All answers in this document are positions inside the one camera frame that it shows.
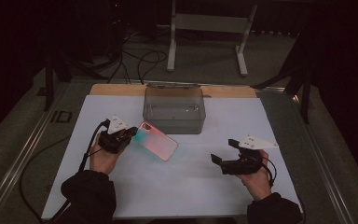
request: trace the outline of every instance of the table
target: table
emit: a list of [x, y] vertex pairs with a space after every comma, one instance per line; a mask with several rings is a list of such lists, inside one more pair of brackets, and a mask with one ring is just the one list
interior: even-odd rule
[[[126, 120], [129, 126], [138, 126], [143, 121], [144, 97], [140, 94], [144, 89], [141, 85], [102, 84], [92, 88], [83, 104], [42, 218], [52, 217], [63, 204], [60, 186], [77, 171], [94, 132], [93, 127], [112, 113]], [[168, 161], [161, 161], [133, 140], [120, 156], [110, 175], [117, 191], [115, 218], [246, 214], [251, 195], [237, 177], [222, 175], [220, 167], [211, 162], [210, 154], [235, 160], [238, 150], [227, 145], [228, 138], [241, 140], [251, 133], [275, 142], [274, 134], [264, 107], [249, 87], [208, 86], [202, 89], [204, 94], [211, 96], [204, 98], [207, 118], [203, 131], [201, 134], [171, 134], [179, 148]], [[278, 170], [273, 191], [299, 203], [280, 150], [266, 151]]]
[[256, 9], [257, 4], [254, 3], [247, 18], [184, 14], [176, 13], [176, 0], [172, 0], [171, 44], [168, 54], [167, 70], [171, 72], [175, 66], [175, 32], [177, 29], [228, 32], [242, 34], [241, 44], [236, 46], [235, 50], [241, 76], [247, 77], [248, 70], [246, 68], [245, 59], [243, 58], [243, 49], [245, 48], [246, 40], [251, 31]]

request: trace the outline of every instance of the plastic storage box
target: plastic storage box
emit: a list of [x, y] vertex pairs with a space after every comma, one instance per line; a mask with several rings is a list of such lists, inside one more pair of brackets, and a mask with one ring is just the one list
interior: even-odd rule
[[148, 86], [145, 90], [144, 120], [164, 133], [201, 133], [205, 117], [199, 86]]

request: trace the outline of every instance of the black sleeve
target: black sleeve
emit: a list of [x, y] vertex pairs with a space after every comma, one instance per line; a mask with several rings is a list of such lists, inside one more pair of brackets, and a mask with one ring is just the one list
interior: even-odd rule
[[111, 223], [116, 210], [115, 186], [108, 175], [79, 172], [63, 182], [63, 196], [70, 206], [54, 223]]
[[248, 206], [249, 224], [295, 224], [302, 220], [298, 204], [273, 193]]

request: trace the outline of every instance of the phone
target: phone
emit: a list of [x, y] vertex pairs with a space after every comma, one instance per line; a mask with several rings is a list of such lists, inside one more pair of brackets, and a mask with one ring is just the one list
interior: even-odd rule
[[178, 148], [178, 143], [150, 123], [144, 121], [139, 126], [134, 140], [147, 148], [163, 161], [167, 161]]

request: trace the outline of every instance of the person's right hand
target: person's right hand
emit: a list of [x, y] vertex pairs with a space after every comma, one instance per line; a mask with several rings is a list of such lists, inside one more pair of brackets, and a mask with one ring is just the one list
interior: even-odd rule
[[[269, 154], [260, 149], [261, 157], [268, 159]], [[263, 163], [267, 166], [267, 160], [263, 159]], [[271, 186], [269, 185], [269, 173], [264, 167], [261, 167], [255, 174], [237, 175], [242, 184], [246, 186], [255, 201], [263, 200], [271, 194]]]
[[92, 171], [101, 172], [106, 175], [109, 175], [115, 168], [118, 157], [124, 151], [124, 149], [122, 149], [116, 154], [105, 151], [100, 147], [100, 145], [98, 145], [99, 140], [100, 135], [98, 134], [95, 144], [91, 147], [91, 150], [89, 152], [91, 155], [89, 156], [89, 168]]

